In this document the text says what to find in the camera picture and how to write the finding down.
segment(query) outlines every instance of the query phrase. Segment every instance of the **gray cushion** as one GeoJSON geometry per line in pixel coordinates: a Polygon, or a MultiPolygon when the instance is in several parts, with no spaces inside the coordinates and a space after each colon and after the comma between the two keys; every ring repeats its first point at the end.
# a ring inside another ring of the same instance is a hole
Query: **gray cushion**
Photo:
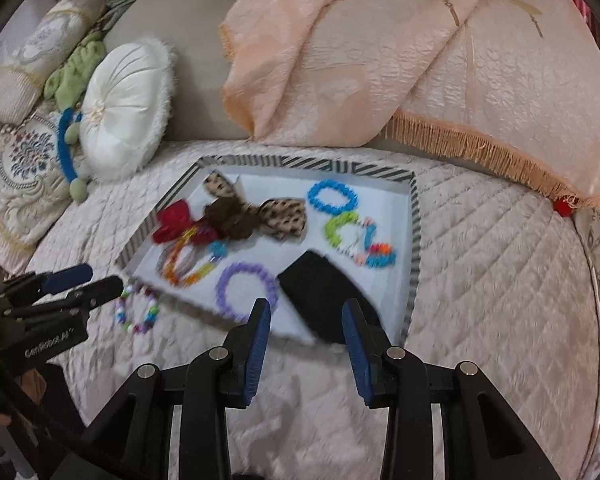
{"type": "Polygon", "coordinates": [[[174,47],[176,93],[165,140],[246,139],[224,111],[220,89],[229,75],[218,26],[236,0],[138,0],[105,37],[107,51],[143,36],[174,47]]]}

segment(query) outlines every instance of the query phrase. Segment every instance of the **brown hair bow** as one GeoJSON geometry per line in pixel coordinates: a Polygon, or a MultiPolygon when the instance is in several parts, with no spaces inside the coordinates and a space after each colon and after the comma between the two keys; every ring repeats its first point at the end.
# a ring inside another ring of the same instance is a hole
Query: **brown hair bow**
{"type": "Polygon", "coordinates": [[[303,199],[270,198],[261,206],[255,206],[245,202],[234,185],[217,171],[205,179],[204,185],[211,195],[218,198],[205,207],[205,217],[227,238],[248,238],[255,228],[276,240],[300,238],[304,234],[306,211],[303,199]]]}

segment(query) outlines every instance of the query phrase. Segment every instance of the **red bead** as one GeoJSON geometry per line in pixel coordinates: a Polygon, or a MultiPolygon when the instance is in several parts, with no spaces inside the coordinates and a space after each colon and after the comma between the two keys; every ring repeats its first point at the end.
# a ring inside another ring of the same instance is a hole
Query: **red bead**
{"type": "Polygon", "coordinates": [[[554,211],[557,211],[561,217],[566,218],[573,214],[574,209],[565,199],[559,198],[554,202],[554,211]]]}

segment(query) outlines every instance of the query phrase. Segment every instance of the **black wallet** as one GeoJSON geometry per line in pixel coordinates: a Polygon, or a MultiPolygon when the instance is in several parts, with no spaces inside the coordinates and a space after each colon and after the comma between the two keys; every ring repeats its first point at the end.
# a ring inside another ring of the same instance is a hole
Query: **black wallet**
{"type": "Polygon", "coordinates": [[[344,344],[342,306],[358,300],[369,325],[381,327],[371,302],[327,258],[307,251],[278,275],[280,287],[309,329],[323,341],[344,344]]]}

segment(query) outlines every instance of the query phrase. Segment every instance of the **quilted bedspread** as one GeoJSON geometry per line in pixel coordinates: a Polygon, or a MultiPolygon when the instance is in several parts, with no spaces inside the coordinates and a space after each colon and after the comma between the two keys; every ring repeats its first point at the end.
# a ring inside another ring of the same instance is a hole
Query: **quilted bedspread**
{"type": "MultiPolygon", "coordinates": [[[[590,270],[569,219],[525,187],[434,160],[375,150],[272,148],[249,142],[165,144],[130,180],[92,184],[43,239],[29,270],[79,262],[95,278],[114,260],[171,184],[201,155],[279,153],[408,168],[422,214],[420,284],[406,347],[426,362],[472,360],[500,389],[563,480],[586,468],[599,405],[598,322],[590,270]]],[[[142,315],[133,312],[136,319],[142,315]]],[[[91,314],[87,342],[57,358],[90,422],[139,365],[190,362],[225,332],[195,309],[163,305],[154,330],[115,327],[113,306],[91,314]]],[[[321,345],[271,339],[258,395],[229,410],[234,472],[270,479],[377,478],[386,410],[366,409],[348,356],[321,345]]],[[[174,438],[177,434],[174,424],[174,438]]],[[[177,460],[172,457],[172,472],[177,460]]],[[[442,477],[436,439],[436,475],[442,477]]]]}

